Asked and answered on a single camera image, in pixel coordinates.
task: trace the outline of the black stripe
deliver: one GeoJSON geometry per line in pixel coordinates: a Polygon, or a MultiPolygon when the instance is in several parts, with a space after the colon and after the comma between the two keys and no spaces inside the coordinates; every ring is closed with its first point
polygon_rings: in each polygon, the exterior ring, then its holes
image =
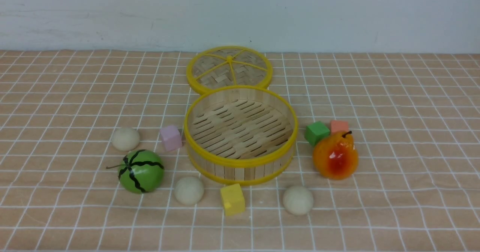
{"type": "Polygon", "coordinates": [[[120,180],[120,177],[122,177],[122,174],[125,173],[125,171],[128,170],[128,167],[125,166],[125,168],[122,168],[119,172],[118,172],[118,179],[120,180]]]}
{"type": "Polygon", "coordinates": [[[134,181],[135,183],[135,187],[140,190],[142,193],[145,193],[145,189],[143,189],[141,186],[140,186],[140,183],[139,181],[137,180],[137,178],[135,178],[135,174],[134,174],[134,171],[133,170],[130,170],[130,179],[132,179],[132,181],[134,181]]]}
{"type": "Polygon", "coordinates": [[[152,165],[152,166],[159,166],[162,170],[165,170],[165,168],[163,167],[162,163],[160,162],[152,162],[152,161],[137,161],[137,162],[133,162],[132,164],[130,164],[130,166],[132,165],[137,165],[137,166],[142,166],[142,165],[152,165]]]}
{"type": "Polygon", "coordinates": [[[130,158],[130,165],[132,165],[132,162],[134,161],[135,158],[137,158],[138,154],[139,154],[139,153],[142,153],[143,151],[145,151],[145,149],[138,150],[138,151],[132,156],[132,158],[130,158]]]}

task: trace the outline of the pink block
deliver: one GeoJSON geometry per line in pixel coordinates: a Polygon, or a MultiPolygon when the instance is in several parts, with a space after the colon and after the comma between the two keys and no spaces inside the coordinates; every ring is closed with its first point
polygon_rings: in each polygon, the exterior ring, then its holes
{"type": "Polygon", "coordinates": [[[182,136],[176,126],[171,125],[160,129],[160,137],[162,138],[165,151],[173,151],[182,146],[182,136]]]}
{"type": "Polygon", "coordinates": [[[330,121],[330,134],[334,134],[338,131],[348,132],[348,122],[331,120],[330,121]]]}

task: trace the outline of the yellow block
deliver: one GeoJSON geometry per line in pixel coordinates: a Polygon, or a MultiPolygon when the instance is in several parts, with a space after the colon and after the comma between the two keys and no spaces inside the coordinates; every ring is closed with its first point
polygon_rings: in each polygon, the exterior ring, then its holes
{"type": "Polygon", "coordinates": [[[220,189],[225,216],[233,216],[245,211],[245,197],[240,184],[233,184],[220,189]]]}

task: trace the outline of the woven bamboo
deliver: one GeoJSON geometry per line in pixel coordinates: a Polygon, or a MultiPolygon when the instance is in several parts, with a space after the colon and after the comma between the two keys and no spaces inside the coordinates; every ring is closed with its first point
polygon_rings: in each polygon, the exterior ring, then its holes
{"type": "Polygon", "coordinates": [[[218,47],[194,57],[187,67],[190,86],[201,95],[233,85],[267,88],[273,69],[268,59],[252,49],[218,47]]]}
{"type": "Polygon", "coordinates": [[[199,172],[240,185],[280,174],[295,153],[298,122],[277,94],[229,86],[201,96],[185,118],[187,152],[199,172]]]}

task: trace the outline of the green block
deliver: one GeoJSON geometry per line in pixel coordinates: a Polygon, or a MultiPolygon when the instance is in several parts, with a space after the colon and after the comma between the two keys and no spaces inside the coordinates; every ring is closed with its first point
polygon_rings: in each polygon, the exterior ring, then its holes
{"type": "Polygon", "coordinates": [[[315,147],[319,141],[323,138],[329,136],[330,130],[322,122],[315,122],[307,126],[305,129],[304,137],[310,143],[311,146],[315,147]]]}

